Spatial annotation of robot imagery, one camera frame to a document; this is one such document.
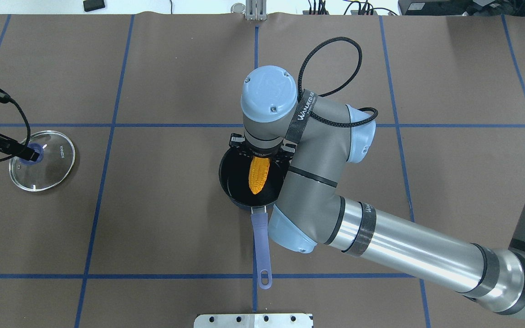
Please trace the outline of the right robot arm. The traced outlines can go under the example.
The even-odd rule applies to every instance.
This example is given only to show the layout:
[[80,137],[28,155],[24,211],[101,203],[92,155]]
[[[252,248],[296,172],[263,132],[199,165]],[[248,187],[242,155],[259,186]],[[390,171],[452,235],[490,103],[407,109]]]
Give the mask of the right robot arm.
[[275,155],[296,143],[279,191],[269,235],[309,253],[322,243],[342,253],[432,282],[498,315],[525,319],[525,205],[508,249],[467,243],[337,195],[346,163],[358,163],[376,123],[367,108],[298,91],[285,69],[266,65],[244,79],[244,143],[253,155]]

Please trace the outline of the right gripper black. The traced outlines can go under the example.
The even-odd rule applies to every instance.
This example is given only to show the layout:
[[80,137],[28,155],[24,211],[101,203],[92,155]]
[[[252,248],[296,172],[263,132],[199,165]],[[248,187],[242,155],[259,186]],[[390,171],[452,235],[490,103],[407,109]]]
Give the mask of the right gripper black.
[[242,158],[263,158],[281,163],[290,163],[293,160],[297,145],[293,143],[284,143],[282,140],[271,148],[256,147],[239,133],[231,133],[229,139],[229,153],[232,156]]

